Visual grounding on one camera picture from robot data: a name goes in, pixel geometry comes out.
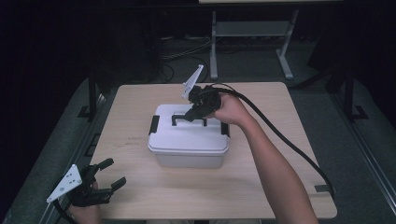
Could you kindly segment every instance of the floor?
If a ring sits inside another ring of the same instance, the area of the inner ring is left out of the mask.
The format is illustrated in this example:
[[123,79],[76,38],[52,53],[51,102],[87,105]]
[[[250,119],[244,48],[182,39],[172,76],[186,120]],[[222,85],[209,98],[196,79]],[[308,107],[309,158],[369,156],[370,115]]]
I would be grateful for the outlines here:
[[[291,87],[318,73],[307,65],[316,42],[294,40],[287,53],[294,80],[286,80],[275,52],[281,41],[251,38],[231,42],[223,40],[219,43],[217,82],[276,81]],[[207,68],[209,52],[206,43],[205,38],[171,38],[163,41],[165,65],[150,83],[182,83],[197,64],[203,63]],[[198,52],[188,51],[196,48]],[[183,57],[177,57],[180,52],[184,52]],[[78,117],[80,109],[88,104],[88,81],[81,83],[12,205],[9,220],[5,223],[65,223],[46,203],[46,199],[53,184],[72,163],[89,164],[90,157],[84,154],[94,152],[92,139],[100,134],[106,122],[118,86],[131,84],[128,83],[131,79],[125,75],[120,75],[119,79],[122,81],[109,85],[106,92],[98,92],[98,112],[91,122]],[[354,82],[354,105],[360,105],[368,119],[350,122],[341,107],[343,90],[332,94],[326,92],[328,80],[329,77],[325,77],[304,89],[290,90],[318,163],[336,190],[334,202],[338,215],[320,223],[396,223],[396,211],[390,206],[392,199],[384,193],[396,186],[395,129],[357,80]],[[207,77],[204,82],[212,80]],[[367,159],[368,153],[373,154],[388,185],[381,185],[384,179],[377,178],[375,173],[378,174],[378,167]],[[105,220],[105,223],[144,223],[144,220]]]

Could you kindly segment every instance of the box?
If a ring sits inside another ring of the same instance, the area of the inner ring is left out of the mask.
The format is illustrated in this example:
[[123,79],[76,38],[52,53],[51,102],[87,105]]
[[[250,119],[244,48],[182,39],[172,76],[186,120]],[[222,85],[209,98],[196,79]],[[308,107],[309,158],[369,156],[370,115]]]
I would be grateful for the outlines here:
[[148,148],[166,167],[220,168],[229,145],[228,124],[218,119],[178,119],[191,105],[160,105],[153,116]]

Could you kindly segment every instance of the wooden table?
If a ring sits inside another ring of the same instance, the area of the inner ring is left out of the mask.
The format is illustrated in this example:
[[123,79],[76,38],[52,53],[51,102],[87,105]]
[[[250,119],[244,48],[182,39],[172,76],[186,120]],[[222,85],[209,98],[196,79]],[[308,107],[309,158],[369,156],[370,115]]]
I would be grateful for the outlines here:
[[[246,95],[292,143],[316,161],[283,83],[229,85]],[[96,175],[101,189],[109,188],[123,176],[127,183],[115,192],[109,204],[102,205],[103,218],[275,218],[262,190],[248,141],[236,126],[230,127],[230,147],[221,168],[159,165],[148,149],[151,118],[158,105],[188,104],[181,98],[182,92],[181,84],[119,88],[92,164],[114,159],[113,165]],[[303,180],[317,216],[335,217],[337,211],[330,194],[315,190],[316,185],[325,184],[320,175],[263,122],[262,127]]]

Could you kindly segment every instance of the cable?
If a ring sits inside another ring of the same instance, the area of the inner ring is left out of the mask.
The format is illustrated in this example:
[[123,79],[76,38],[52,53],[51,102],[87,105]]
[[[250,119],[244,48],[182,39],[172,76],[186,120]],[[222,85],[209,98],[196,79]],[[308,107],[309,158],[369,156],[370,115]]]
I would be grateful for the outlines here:
[[297,146],[295,146],[288,138],[285,137],[275,126],[274,124],[271,123],[271,121],[264,116],[264,114],[260,111],[260,109],[255,106],[245,95],[239,93],[238,91],[235,90],[228,90],[228,89],[223,89],[223,88],[214,88],[211,90],[206,90],[206,91],[201,91],[198,93],[195,97],[200,97],[204,94],[207,94],[209,92],[216,91],[216,92],[223,92],[223,93],[229,93],[235,97],[240,98],[244,102],[246,102],[259,116],[260,118],[268,125],[268,127],[284,142],[286,145],[291,147],[295,152],[297,152],[301,157],[303,157],[308,163],[320,174],[320,176],[323,178],[323,180],[326,182],[327,186],[329,187],[329,192],[334,198],[334,190],[332,188],[332,183],[329,180],[329,178],[323,173],[323,171],[309,158],[305,153],[303,153]]

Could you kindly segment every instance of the white lid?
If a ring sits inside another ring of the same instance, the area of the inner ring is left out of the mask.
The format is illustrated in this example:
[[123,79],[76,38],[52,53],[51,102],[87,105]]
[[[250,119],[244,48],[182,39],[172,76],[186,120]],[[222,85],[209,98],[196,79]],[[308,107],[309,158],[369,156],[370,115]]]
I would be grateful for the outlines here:
[[172,125],[173,115],[184,115],[191,105],[160,105],[156,115],[159,116],[155,133],[150,133],[148,148],[156,154],[183,155],[220,155],[228,149],[229,136],[221,134],[221,122],[207,119],[189,122],[177,119]]

